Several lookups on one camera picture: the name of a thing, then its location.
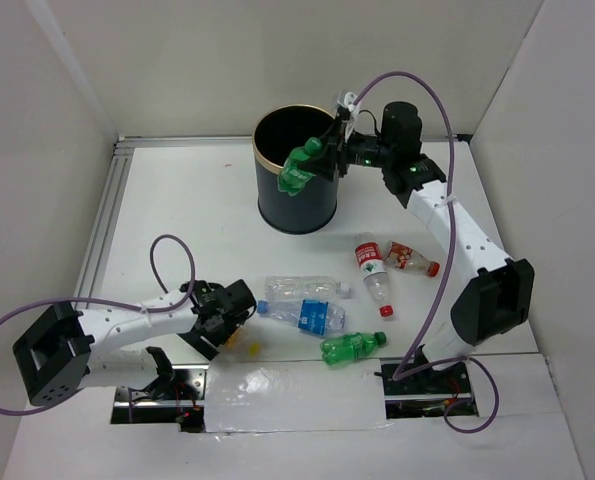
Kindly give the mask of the clear bottle orange yellow label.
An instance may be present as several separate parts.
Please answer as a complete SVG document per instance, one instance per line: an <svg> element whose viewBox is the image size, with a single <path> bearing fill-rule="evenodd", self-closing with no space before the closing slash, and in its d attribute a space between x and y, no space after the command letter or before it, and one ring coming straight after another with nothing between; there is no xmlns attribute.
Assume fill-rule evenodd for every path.
<svg viewBox="0 0 595 480"><path fill-rule="evenodd" d="M254 359L257 358L262 350L259 341L251 340L244 334L233 335L225 344L226 351L238 358Z"/></svg>

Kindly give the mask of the small green bottle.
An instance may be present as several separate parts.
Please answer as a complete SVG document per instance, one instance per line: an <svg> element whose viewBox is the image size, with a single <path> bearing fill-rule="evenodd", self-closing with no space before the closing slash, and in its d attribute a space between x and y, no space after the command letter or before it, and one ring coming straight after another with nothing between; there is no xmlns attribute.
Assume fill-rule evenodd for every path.
<svg viewBox="0 0 595 480"><path fill-rule="evenodd" d="M314 177L302 168L302 164L319 155L322 149L322 141L316 137L311 137L303 146L292 149L277 176L278 191L291 197L300 194Z"/></svg>

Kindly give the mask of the clear bottle white cap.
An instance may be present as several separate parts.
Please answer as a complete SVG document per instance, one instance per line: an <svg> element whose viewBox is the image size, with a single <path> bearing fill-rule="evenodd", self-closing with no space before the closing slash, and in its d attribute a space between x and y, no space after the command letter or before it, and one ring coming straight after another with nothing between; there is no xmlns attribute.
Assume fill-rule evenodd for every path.
<svg viewBox="0 0 595 480"><path fill-rule="evenodd" d="M327 276L269 276L264 293L268 300L276 301L349 299L351 287Z"/></svg>

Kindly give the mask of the clear bottle blue label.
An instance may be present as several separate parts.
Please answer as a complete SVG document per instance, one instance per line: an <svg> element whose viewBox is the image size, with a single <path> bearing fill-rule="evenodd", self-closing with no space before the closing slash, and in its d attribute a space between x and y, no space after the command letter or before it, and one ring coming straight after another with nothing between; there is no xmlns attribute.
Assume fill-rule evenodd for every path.
<svg viewBox="0 0 595 480"><path fill-rule="evenodd" d="M319 337L342 332L346 321L346 312L342 307L331 302L313 299L259 300L257 314Z"/></svg>

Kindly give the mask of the clear bottle red white label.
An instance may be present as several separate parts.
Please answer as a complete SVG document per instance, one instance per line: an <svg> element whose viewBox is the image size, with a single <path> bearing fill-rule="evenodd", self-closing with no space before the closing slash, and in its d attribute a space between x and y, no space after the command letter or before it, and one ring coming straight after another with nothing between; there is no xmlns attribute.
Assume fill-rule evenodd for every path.
<svg viewBox="0 0 595 480"><path fill-rule="evenodd" d="M391 318L394 314L391 284L375 236L368 232L357 234L354 252L363 284L377 306L380 316Z"/></svg>

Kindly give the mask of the clear bottle red orange label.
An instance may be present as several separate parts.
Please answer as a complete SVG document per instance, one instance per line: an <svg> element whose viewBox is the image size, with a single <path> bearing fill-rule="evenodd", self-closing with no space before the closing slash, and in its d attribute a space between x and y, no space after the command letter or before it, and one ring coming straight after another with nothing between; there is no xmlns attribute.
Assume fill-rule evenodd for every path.
<svg viewBox="0 0 595 480"><path fill-rule="evenodd" d="M413 248L389 241L384 247L384 263L396 270L406 273L421 274L434 278L440 271L440 264L421 255Z"/></svg>

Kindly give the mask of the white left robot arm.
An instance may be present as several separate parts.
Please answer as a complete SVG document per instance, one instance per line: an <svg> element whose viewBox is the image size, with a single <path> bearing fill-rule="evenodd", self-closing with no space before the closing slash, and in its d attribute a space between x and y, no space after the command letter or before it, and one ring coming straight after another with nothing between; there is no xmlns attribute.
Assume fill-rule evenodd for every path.
<svg viewBox="0 0 595 480"><path fill-rule="evenodd" d="M173 390L176 373L162 348L131 345L176 335L207 360L214 359L256 308L243 280L228 286L206 281L129 309L76 309L69 301L49 306L14 343L28 399L52 407L74 392L122 386L153 399Z"/></svg>

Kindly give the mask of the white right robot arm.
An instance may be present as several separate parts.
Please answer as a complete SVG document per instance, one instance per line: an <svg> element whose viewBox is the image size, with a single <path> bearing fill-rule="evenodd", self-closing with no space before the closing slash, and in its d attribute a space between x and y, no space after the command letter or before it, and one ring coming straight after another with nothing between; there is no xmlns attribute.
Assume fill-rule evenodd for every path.
<svg viewBox="0 0 595 480"><path fill-rule="evenodd" d="M321 137L322 152L303 168L326 180L345 176L351 165L380 169L388 191L446 252L443 274L457 274L463 290L437 333L430 340L417 337L414 352L405 357L416 364L417 387L434 392L446 383L447 368L526 322L535 272L528 260L513 259L489 238L453 195L450 175L422 153L422 122L414 105L387 104L375 135L354 131L358 112L353 101L337 106Z"/></svg>

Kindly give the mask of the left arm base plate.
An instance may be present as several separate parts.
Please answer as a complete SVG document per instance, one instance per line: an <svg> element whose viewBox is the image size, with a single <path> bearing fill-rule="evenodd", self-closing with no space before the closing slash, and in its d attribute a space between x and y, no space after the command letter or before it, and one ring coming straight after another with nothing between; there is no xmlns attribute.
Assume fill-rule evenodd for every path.
<svg viewBox="0 0 595 480"><path fill-rule="evenodd" d="M205 431L207 364L173 366L175 379L160 394L117 387L111 425L174 425L180 432Z"/></svg>

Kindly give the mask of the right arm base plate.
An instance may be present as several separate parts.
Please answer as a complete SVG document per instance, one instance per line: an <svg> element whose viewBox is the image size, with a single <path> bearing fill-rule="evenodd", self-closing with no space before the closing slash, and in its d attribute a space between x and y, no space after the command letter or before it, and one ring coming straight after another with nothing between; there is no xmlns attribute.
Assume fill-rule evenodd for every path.
<svg viewBox="0 0 595 480"><path fill-rule="evenodd" d="M384 360L374 373L382 382L388 420L438 418L450 406L449 417L478 415L468 371L463 363L442 371L429 369L394 381L397 367L395 360Z"/></svg>

